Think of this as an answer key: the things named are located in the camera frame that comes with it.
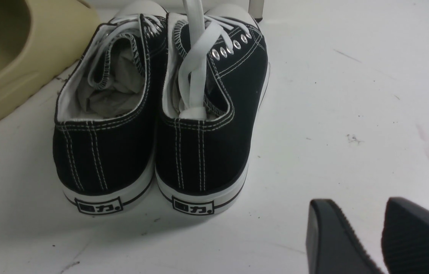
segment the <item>slide sandal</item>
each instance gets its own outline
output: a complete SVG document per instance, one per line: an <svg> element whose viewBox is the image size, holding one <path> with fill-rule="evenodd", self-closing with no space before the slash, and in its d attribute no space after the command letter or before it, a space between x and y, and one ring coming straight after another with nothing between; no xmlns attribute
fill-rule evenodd
<svg viewBox="0 0 429 274"><path fill-rule="evenodd" d="M382 274L332 200L309 206L306 238L310 274Z"/></svg>
<svg viewBox="0 0 429 274"><path fill-rule="evenodd" d="M99 23L84 0L0 0L0 120L79 59Z"/></svg>
<svg viewBox="0 0 429 274"><path fill-rule="evenodd" d="M428 210L404 198L390 198L382 236L383 258L390 273L429 273Z"/></svg>

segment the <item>beige slide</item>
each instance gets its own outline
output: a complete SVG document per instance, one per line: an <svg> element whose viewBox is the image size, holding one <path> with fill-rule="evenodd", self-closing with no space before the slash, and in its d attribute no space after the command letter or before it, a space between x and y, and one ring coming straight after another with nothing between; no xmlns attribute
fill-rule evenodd
<svg viewBox="0 0 429 274"><path fill-rule="evenodd" d="M79 59L99 23L84 0L0 0L0 120Z"/></svg>

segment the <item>low-top sneaker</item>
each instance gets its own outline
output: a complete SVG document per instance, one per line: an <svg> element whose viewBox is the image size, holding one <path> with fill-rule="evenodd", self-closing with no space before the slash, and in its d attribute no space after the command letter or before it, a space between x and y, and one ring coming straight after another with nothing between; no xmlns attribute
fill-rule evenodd
<svg viewBox="0 0 429 274"><path fill-rule="evenodd" d="M244 186L258 108L270 75L260 28L241 7L169 14L169 60L158 126L156 174L175 210L212 215Z"/></svg>
<svg viewBox="0 0 429 274"><path fill-rule="evenodd" d="M54 160L67 200L81 213L121 212L151 185L166 17L142 0L101 24L59 94Z"/></svg>

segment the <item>rubber sole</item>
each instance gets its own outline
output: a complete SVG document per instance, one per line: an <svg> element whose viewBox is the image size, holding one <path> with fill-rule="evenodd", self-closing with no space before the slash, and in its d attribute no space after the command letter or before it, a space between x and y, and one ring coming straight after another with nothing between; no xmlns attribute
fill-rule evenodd
<svg viewBox="0 0 429 274"><path fill-rule="evenodd" d="M382 251L392 274L429 273L429 211L404 198L390 198Z"/></svg>
<svg viewBox="0 0 429 274"><path fill-rule="evenodd" d="M147 196L152 186L155 170L155 154L152 153L148 164L140 177L131 185L111 194L86 196L63 187L67 200L77 207L79 213L86 215L111 215L122 213L138 205Z"/></svg>
<svg viewBox="0 0 429 274"><path fill-rule="evenodd" d="M265 81L263 83L263 94L260 96L260 101L258 102L258 110L260 109L263 99L265 98L269 79L270 63L268 64ZM188 195L176 191L175 189L169 187L164 181L162 181L157 171L155 171L155 174L160 192L164 198L172 204L172 208L174 208L174 210L188 215L204 216L221 213L234 204L241 190L243 189L246 175L248 173L248 167L249 163L247 162L244 170L232 185L226 189L205 196Z"/></svg>
<svg viewBox="0 0 429 274"><path fill-rule="evenodd" d="M306 237L310 274L382 274L358 240L350 222L332 200L309 207Z"/></svg>

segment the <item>black logo label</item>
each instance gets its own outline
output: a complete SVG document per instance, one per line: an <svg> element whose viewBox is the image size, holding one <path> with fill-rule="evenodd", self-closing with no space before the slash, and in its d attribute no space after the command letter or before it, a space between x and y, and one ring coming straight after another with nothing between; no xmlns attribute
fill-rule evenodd
<svg viewBox="0 0 429 274"><path fill-rule="evenodd" d="M189 215L212 215L214 214L214 201L207 203L188 203L172 197L172 206L175 210Z"/></svg>
<svg viewBox="0 0 429 274"><path fill-rule="evenodd" d="M87 215L107 215L123 210L120 197L107 202L91 203L75 199L80 213Z"/></svg>

